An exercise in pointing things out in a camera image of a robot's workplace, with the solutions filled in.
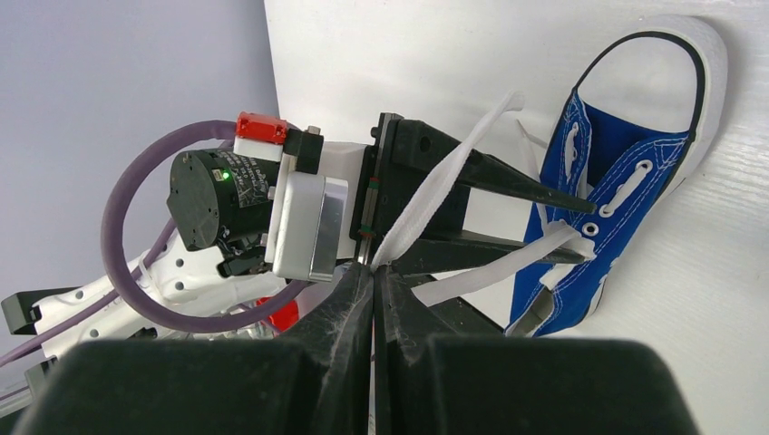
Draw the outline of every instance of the eyelet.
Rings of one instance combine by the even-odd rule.
[[[611,218],[612,216],[614,216],[613,210],[612,211],[606,210],[607,205],[608,204],[604,204],[601,206],[601,208],[599,208],[599,216],[601,216],[602,218]]]
[[[654,163],[651,162],[651,160],[641,160],[640,162],[636,163],[636,169],[643,169],[646,172],[649,172],[652,168],[654,168]]]
[[[599,226],[592,222],[588,222],[582,226],[582,233],[585,236],[593,237],[599,233]]]

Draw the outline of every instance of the red component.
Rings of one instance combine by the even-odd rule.
[[[283,145],[288,123],[267,115],[242,111],[235,125],[235,135],[243,139],[261,140]]]
[[[262,305],[268,300],[269,300],[268,297],[263,297],[257,300],[257,305]],[[297,306],[297,303],[295,301],[291,301],[290,303],[288,303],[288,305],[277,310],[268,319],[273,325],[277,326],[279,330],[286,331],[286,329],[290,328],[296,322],[298,322],[299,307]]]

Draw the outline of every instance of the white shoelace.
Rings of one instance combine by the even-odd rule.
[[[422,185],[414,193],[411,201],[404,208],[401,216],[393,224],[392,229],[384,237],[382,244],[374,255],[371,264],[372,270],[376,270],[380,265],[395,260],[411,247],[414,241],[422,234],[425,227],[427,227],[427,223],[435,211],[441,206],[446,196],[448,196],[454,181],[456,181],[462,170],[464,162],[470,155],[470,151],[475,148],[491,129],[493,123],[503,113],[506,111],[521,111],[523,103],[524,98],[521,93],[508,92],[493,110],[489,111],[478,121],[467,139],[460,143],[454,151],[430,171]],[[547,143],[529,135],[517,120],[516,127],[518,139],[525,142],[519,146],[523,159],[526,162],[524,172],[529,177],[539,181],[539,170],[537,169],[537,162],[534,158],[532,147],[537,145],[547,148]],[[573,141],[578,131],[579,126],[574,124],[572,130],[568,133],[568,138],[571,137],[572,152],[567,153],[567,155],[571,157],[569,162],[571,164],[576,159]],[[611,216],[622,202],[629,197],[632,191],[638,187],[643,177],[650,170],[650,161],[644,160],[639,162],[636,172],[618,189],[617,195],[606,206],[601,208],[603,213],[608,213],[608,216]],[[414,294],[428,306],[456,296],[466,295],[512,276],[559,247],[569,247],[589,259],[595,257],[592,240],[582,237],[579,231],[570,227],[565,222],[549,223],[545,206],[536,204],[536,207],[540,216],[542,233],[544,234],[542,238],[486,266],[477,267],[440,281],[419,285],[414,288]],[[540,281],[543,284],[549,283],[548,288],[554,288],[574,267],[575,265],[555,265]]]

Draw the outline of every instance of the blue sneaker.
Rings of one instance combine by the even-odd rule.
[[[578,266],[522,269],[507,335],[551,334],[590,315],[644,217],[692,173],[715,136],[726,86],[721,38],[691,17],[663,15],[639,24],[582,74],[540,173],[543,184],[599,209],[546,208],[541,222],[534,206],[524,239],[537,240],[546,224],[563,221],[592,242],[594,257]]]

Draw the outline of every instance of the gray wall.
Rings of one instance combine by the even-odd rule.
[[[103,275],[104,202],[153,140],[241,110],[277,114],[261,2],[0,5],[0,298]],[[167,184],[168,164],[134,200],[129,258],[168,217]],[[0,326],[0,353],[22,341]],[[0,390],[29,363],[0,371]]]

